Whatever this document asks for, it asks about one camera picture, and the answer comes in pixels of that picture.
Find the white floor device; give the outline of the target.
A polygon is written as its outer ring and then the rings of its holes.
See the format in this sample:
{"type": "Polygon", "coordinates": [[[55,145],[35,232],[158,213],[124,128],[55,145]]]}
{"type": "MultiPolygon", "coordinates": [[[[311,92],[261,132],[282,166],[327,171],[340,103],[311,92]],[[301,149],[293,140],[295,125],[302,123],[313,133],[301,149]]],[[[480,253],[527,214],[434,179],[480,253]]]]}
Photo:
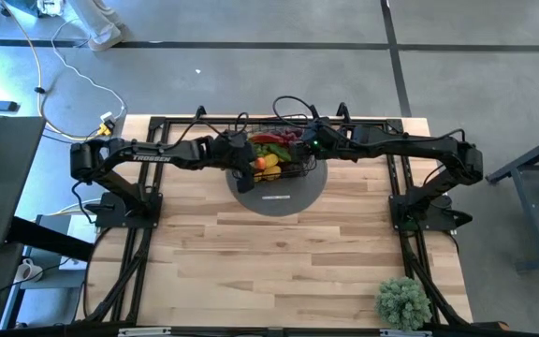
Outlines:
{"type": "Polygon", "coordinates": [[[64,14],[65,4],[65,0],[36,0],[37,16],[62,16],[64,14]]]}

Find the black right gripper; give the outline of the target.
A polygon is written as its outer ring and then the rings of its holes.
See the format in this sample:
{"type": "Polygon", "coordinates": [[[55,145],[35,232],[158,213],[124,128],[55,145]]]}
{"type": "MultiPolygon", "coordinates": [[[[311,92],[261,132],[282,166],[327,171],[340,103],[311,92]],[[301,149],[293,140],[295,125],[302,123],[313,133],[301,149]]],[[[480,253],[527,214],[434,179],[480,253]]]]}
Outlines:
{"type": "Polygon", "coordinates": [[[306,145],[316,159],[345,159],[344,133],[340,129],[334,129],[329,120],[312,120],[303,131],[303,142],[290,142],[291,162],[307,161],[306,145]]]}

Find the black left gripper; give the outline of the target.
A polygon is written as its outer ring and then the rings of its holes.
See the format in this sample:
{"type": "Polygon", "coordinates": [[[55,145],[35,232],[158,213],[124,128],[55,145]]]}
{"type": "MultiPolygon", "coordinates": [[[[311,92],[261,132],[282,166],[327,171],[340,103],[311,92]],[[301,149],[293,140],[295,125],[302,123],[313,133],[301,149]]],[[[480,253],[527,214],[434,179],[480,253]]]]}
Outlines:
{"type": "Polygon", "coordinates": [[[218,136],[211,143],[212,166],[218,169],[234,169],[237,173],[237,190],[244,194],[255,187],[256,152],[244,134],[218,136]]]}

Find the person's shoe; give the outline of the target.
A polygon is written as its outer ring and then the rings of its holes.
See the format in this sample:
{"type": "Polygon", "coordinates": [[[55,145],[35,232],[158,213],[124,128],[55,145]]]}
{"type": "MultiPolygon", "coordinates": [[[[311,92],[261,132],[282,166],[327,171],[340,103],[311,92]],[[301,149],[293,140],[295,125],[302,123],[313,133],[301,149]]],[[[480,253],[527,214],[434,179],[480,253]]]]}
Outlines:
{"type": "Polygon", "coordinates": [[[92,33],[88,41],[88,47],[92,51],[105,51],[124,40],[122,26],[110,24],[99,31],[92,33]]]}

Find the green artificial plant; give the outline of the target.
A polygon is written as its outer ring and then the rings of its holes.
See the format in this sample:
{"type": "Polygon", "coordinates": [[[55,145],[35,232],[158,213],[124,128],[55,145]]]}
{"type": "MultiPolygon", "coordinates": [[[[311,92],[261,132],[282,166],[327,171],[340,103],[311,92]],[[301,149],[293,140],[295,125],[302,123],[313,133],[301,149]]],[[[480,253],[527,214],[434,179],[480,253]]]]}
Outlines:
{"type": "Polygon", "coordinates": [[[382,282],[375,296],[374,311],[395,330],[418,330],[433,317],[423,286],[408,277],[382,282]]]}

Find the black support beam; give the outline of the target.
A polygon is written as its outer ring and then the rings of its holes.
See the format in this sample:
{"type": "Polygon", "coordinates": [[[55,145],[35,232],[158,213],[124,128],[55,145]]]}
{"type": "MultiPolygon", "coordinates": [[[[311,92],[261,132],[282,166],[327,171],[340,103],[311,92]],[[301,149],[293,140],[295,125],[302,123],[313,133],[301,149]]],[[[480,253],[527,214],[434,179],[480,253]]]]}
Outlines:
{"type": "Polygon", "coordinates": [[[20,217],[11,221],[7,242],[21,243],[61,256],[87,261],[94,251],[92,243],[43,227],[20,217]]]}

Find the grey round mat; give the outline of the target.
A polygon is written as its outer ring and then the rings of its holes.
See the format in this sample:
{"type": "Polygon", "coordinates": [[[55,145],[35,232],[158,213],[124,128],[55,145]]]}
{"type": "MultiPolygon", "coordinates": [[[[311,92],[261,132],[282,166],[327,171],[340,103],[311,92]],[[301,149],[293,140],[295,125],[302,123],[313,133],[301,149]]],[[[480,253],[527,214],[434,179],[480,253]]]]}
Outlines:
{"type": "MultiPolygon", "coordinates": [[[[313,155],[308,146],[307,153],[313,155]]],[[[226,182],[233,197],[246,209],[266,216],[287,216],[304,211],[322,194],[328,166],[324,160],[315,160],[315,169],[304,177],[255,183],[255,187],[244,194],[237,190],[236,171],[226,174],[226,182]]]]}

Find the silver metal bracket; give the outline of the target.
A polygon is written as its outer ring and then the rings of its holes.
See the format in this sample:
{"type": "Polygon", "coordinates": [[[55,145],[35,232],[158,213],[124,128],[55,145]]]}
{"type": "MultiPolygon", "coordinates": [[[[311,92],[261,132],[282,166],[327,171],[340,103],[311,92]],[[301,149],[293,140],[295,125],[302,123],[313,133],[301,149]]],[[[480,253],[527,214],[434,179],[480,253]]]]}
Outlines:
{"type": "Polygon", "coordinates": [[[432,332],[428,330],[379,330],[380,337],[432,337],[432,332]]]}
{"type": "Polygon", "coordinates": [[[140,327],[119,329],[117,337],[165,337],[171,335],[171,328],[140,327]]]}

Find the person's leg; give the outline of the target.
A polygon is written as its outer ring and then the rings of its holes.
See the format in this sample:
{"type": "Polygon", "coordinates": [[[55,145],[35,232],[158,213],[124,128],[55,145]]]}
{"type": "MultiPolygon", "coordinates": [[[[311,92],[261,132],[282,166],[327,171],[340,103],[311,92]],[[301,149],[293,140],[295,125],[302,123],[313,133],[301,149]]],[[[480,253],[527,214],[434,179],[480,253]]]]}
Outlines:
{"type": "Polygon", "coordinates": [[[104,0],[67,0],[67,2],[91,36],[107,25],[122,24],[116,11],[108,7],[104,0]]]}

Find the white mug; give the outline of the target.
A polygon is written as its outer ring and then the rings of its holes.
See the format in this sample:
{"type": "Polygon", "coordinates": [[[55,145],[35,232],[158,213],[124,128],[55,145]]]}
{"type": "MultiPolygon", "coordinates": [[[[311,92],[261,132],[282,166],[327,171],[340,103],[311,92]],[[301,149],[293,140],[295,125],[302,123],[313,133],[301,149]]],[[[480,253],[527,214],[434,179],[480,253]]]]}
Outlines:
{"type": "Polygon", "coordinates": [[[43,273],[43,268],[36,265],[32,258],[25,258],[18,266],[14,278],[15,283],[38,282],[43,273]]]}

